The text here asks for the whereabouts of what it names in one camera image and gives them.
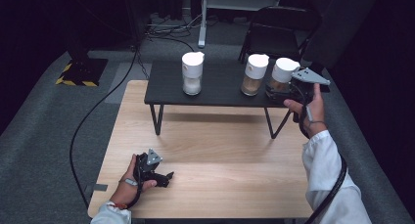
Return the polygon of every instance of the dark background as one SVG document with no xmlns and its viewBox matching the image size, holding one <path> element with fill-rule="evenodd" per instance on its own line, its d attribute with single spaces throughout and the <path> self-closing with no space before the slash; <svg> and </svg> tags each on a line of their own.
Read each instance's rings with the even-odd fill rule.
<svg viewBox="0 0 415 224">
<path fill-rule="evenodd" d="M 116 24 L 125 33 L 131 32 L 124 0 L 81 1 L 107 23 Z M 291 0 L 291 3 L 301 5 L 304 1 Z M 379 164 L 412 217 L 415 216 L 415 193 L 410 182 L 415 167 L 414 1 L 377 0 L 344 54 L 330 69 Z M 157 0 L 136 2 L 134 6 L 144 14 L 157 10 Z M 85 50 L 133 43 L 131 37 L 103 26 L 74 0 L 62 3 Z M 49 21 L 42 0 L 0 0 L 0 19 L 0 132 L 3 132 L 47 66 L 66 47 L 56 26 Z M 142 35 L 143 27 L 138 29 Z"/>
</svg>

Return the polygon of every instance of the lab coat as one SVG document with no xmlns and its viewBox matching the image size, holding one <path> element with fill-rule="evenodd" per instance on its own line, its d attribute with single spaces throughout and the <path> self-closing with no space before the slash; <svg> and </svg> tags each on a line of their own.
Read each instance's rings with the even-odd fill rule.
<svg viewBox="0 0 415 224">
<path fill-rule="evenodd" d="M 342 168 L 337 145 L 325 130 L 314 135 L 303 145 L 302 162 L 307 175 L 308 188 L 305 197 L 315 210 L 324 201 L 336 183 Z M 91 223 L 131 223 L 131 212 L 110 206 L 112 202 L 101 205 L 99 213 Z M 319 215 L 317 223 L 371 223 L 361 200 L 360 189 L 353 183 L 348 173 L 345 181 L 330 206 Z"/>
</svg>

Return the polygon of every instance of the bracelet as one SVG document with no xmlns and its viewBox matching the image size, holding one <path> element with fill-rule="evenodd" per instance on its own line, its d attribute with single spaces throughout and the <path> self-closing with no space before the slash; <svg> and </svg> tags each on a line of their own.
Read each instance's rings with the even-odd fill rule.
<svg viewBox="0 0 415 224">
<path fill-rule="evenodd" d="M 309 128 L 309 127 L 311 126 L 311 124 L 313 124 L 313 123 L 322 123 L 322 124 L 324 124 L 324 126 L 326 126 L 326 128 L 329 128 L 329 127 L 327 126 L 326 122 L 321 121 L 321 120 L 317 120 L 317 121 L 309 121 L 308 128 Z"/>
<path fill-rule="evenodd" d="M 122 203 L 114 203 L 114 204 L 109 204 L 110 206 L 113 207 L 117 207 L 119 209 L 127 209 L 127 205 L 126 204 L 122 204 Z"/>
</svg>

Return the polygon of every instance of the chair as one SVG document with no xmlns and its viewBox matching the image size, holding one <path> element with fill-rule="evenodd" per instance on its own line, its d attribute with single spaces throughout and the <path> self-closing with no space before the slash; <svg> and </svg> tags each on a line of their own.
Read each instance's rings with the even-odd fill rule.
<svg viewBox="0 0 415 224">
<path fill-rule="evenodd" d="M 246 54 L 299 62 L 308 39 L 321 24 L 319 13 L 292 7 L 265 7 L 254 13 L 238 60 Z"/>
</svg>

